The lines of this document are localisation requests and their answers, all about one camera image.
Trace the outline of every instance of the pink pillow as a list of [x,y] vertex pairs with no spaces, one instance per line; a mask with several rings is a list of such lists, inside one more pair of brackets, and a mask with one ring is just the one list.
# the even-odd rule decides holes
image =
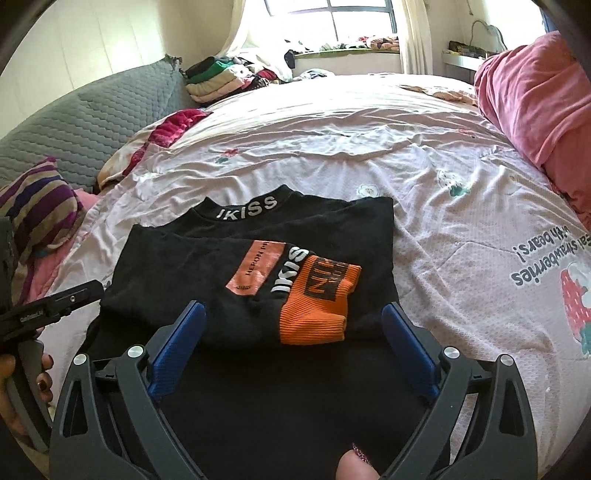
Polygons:
[[475,87],[482,115],[591,228],[591,83],[560,33],[490,58]]
[[[81,201],[85,210],[89,210],[99,199],[97,195],[85,192],[84,190],[75,190],[78,199]],[[36,258],[34,264],[33,281],[26,302],[40,299],[45,296],[53,281],[56,279],[57,272],[60,269],[61,262],[70,252],[76,234],[63,244],[57,250],[54,250],[45,257]]]

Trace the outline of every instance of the striped pillow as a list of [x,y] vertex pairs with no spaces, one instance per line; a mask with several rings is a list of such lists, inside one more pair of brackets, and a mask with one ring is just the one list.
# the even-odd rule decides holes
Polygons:
[[0,190],[0,215],[10,217],[18,266],[12,279],[12,303],[27,298],[34,274],[34,257],[67,242],[84,219],[84,207],[47,157]]

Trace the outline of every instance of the wall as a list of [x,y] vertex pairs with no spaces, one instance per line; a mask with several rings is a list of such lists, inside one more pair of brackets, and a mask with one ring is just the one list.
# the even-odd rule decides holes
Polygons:
[[431,28],[433,74],[445,76],[446,70],[441,60],[441,52],[447,48],[450,40],[463,40],[457,4],[455,0],[426,0],[425,5]]
[[327,58],[300,57],[295,60],[294,77],[309,69],[325,69],[336,75],[361,75],[364,73],[402,73],[400,55],[395,53],[363,52]]
[[185,67],[217,53],[232,0],[57,0],[0,76],[0,138],[53,100],[165,53]]
[[[465,43],[470,42],[472,23],[479,18],[498,27],[509,49],[526,45],[545,34],[542,14],[531,0],[469,0],[474,16],[470,16],[466,0],[456,0]],[[473,45],[495,51],[497,40],[481,24],[474,26]]]

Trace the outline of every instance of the fingernail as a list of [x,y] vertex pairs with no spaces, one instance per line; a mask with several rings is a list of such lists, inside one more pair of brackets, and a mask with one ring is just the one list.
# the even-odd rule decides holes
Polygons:
[[355,452],[355,455],[357,455],[361,460],[363,460],[368,465],[371,465],[371,463],[369,462],[369,459],[365,456],[365,454],[361,450],[359,450],[359,447],[357,447],[357,445],[352,443],[351,448]]

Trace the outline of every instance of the windowsill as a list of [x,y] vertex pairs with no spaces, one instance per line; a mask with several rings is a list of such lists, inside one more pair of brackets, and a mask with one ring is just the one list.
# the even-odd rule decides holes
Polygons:
[[373,50],[371,48],[341,48],[340,50],[309,51],[298,53],[296,59],[327,59],[331,57],[345,57],[347,55],[359,55],[364,53],[389,53],[400,55],[400,52],[390,50]]

